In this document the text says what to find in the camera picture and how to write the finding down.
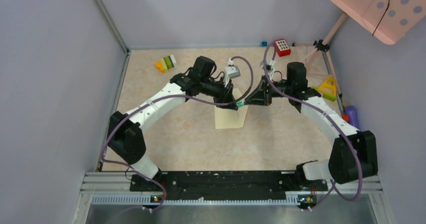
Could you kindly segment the pale yellow envelope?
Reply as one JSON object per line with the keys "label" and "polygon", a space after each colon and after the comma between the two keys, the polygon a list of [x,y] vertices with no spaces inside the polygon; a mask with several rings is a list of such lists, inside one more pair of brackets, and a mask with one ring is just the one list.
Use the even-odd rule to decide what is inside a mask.
{"label": "pale yellow envelope", "polygon": [[242,128],[245,123],[248,108],[247,105],[238,108],[238,110],[215,107],[216,130]]}

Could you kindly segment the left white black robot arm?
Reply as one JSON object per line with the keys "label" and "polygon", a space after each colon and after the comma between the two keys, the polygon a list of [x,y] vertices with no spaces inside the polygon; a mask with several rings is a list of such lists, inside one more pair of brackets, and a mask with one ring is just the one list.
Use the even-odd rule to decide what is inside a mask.
{"label": "left white black robot arm", "polygon": [[232,79],[241,75],[239,68],[229,60],[220,80],[211,76],[215,68],[213,60],[199,56],[186,73],[174,75],[157,94],[139,107],[124,114],[117,111],[111,116],[108,147],[127,165],[143,174],[142,184],[148,190],[158,189],[161,177],[157,174],[159,168],[147,154],[145,131],[170,110],[200,93],[212,97],[218,107],[238,109]]}

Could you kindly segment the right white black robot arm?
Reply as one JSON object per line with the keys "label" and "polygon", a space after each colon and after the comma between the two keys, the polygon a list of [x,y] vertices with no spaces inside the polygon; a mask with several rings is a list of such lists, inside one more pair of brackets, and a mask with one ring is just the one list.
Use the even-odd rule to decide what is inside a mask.
{"label": "right white black robot arm", "polygon": [[295,185],[308,190],[315,180],[333,179],[338,184],[375,176],[378,173],[376,138],[371,131],[361,131],[331,109],[320,93],[308,87],[306,67],[301,62],[287,64],[287,77],[273,81],[274,61],[261,63],[265,70],[257,88],[244,100],[245,105],[269,106],[275,97],[288,95],[289,103],[308,117],[332,145],[328,160],[297,165]]}

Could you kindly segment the white glue stick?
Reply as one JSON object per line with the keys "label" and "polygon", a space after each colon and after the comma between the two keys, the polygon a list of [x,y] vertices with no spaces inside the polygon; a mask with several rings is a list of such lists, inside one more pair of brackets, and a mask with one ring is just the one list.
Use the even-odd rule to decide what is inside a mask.
{"label": "white glue stick", "polygon": [[243,100],[236,103],[237,109],[241,109],[244,105],[245,104]]}

